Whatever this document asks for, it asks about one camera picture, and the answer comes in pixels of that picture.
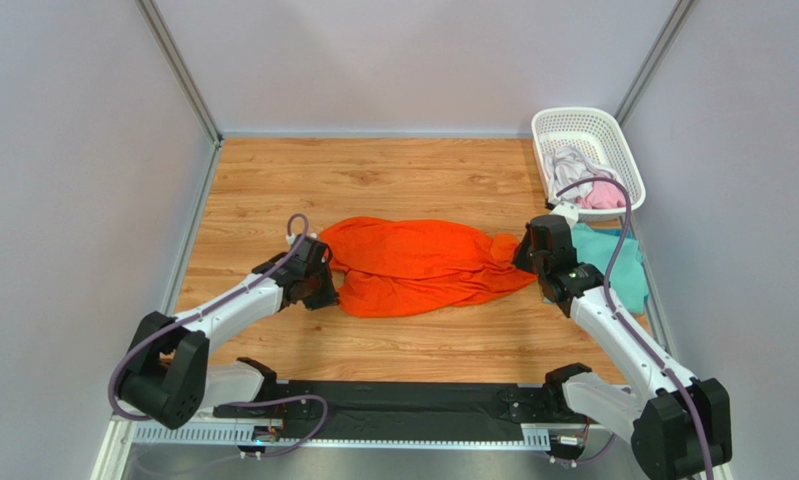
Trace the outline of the orange t shirt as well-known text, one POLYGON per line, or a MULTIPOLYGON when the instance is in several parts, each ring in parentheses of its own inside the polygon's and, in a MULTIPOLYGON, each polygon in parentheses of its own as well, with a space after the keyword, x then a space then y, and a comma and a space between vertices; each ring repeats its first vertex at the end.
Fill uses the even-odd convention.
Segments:
POLYGON ((510 234, 485 234, 444 220, 353 217, 321 235, 343 274, 339 306, 357 318, 420 315, 484 304, 534 283, 512 263, 510 234))

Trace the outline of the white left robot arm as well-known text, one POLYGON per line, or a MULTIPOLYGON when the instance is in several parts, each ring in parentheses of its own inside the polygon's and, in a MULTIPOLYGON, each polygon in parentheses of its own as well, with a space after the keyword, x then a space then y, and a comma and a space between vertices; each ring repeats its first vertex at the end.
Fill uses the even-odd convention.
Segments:
POLYGON ((210 357, 253 323, 302 303, 338 304, 329 245, 296 236, 286 253, 255 267, 220 296, 175 316, 153 311, 139 323, 108 395, 121 416, 178 429, 202 410, 257 400, 268 370, 248 358, 213 366, 210 357))

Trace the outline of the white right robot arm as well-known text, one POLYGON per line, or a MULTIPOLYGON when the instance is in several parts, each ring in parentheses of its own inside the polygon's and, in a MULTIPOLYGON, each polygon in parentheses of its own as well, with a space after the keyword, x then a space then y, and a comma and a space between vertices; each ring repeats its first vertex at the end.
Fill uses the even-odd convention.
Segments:
POLYGON ((675 360, 624 308, 607 276, 578 260, 566 217, 530 220, 513 264, 536 275, 543 297, 588 333, 627 381, 614 386, 581 364, 551 371, 545 383, 563 407, 626 441, 649 479, 711 477, 730 462, 726 388, 675 360))

